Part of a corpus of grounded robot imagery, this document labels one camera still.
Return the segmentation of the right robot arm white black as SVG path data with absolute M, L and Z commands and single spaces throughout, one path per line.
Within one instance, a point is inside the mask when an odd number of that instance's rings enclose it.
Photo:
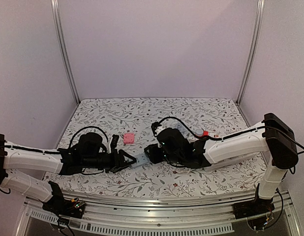
M 295 170 L 299 155 L 304 153 L 293 130 L 273 113 L 265 114 L 254 126 L 222 137 L 192 133 L 195 141 L 189 141 L 180 130 L 161 124 L 157 121 L 151 125 L 157 143 L 144 149 L 154 164 L 166 161 L 177 167 L 199 169 L 239 156 L 269 152 L 271 162 L 257 186 L 257 197 L 249 204 L 252 214 L 267 208 L 287 171 Z

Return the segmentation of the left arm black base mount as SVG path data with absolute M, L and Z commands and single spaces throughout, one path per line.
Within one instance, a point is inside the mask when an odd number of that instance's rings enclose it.
M 63 215 L 73 218 L 82 219 L 86 207 L 86 202 L 74 198 L 67 200 L 61 197 L 53 196 L 49 201 L 43 202 L 42 208 L 52 212 L 55 215 Z

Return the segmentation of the grey blue power strip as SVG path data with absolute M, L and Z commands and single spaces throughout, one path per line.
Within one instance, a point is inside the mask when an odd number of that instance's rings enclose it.
M 147 157 L 145 153 L 140 153 L 134 157 L 136 158 L 136 162 L 134 164 L 131 164 L 130 166 L 131 169 L 135 169 L 150 163 L 150 159 Z

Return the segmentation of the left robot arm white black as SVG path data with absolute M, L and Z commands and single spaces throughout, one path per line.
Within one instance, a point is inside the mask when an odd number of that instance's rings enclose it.
M 39 149 L 18 146 L 0 134 L 0 188 L 10 188 L 23 195 L 48 203 L 56 213 L 64 213 L 68 204 L 58 184 L 35 179 L 21 170 L 37 170 L 61 176 L 80 174 L 84 169 L 106 173 L 119 172 L 137 159 L 117 149 L 118 135 L 111 139 L 105 132 L 80 135 L 68 148 Z

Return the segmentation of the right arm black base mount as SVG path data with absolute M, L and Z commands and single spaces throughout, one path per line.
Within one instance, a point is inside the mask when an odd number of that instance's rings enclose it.
M 253 200 L 235 203 L 232 205 L 232 209 L 235 218 L 242 219 L 273 211 L 274 204 L 272 199 L 264 200 L 255 198 Z

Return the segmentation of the pink plug adapter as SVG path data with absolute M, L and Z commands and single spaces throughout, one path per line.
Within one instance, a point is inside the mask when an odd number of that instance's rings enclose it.
M 125 133 L 123 136 L 123 143 L 124 144 L 133 144 L 135 140 L 135 134 L 134 133 Z

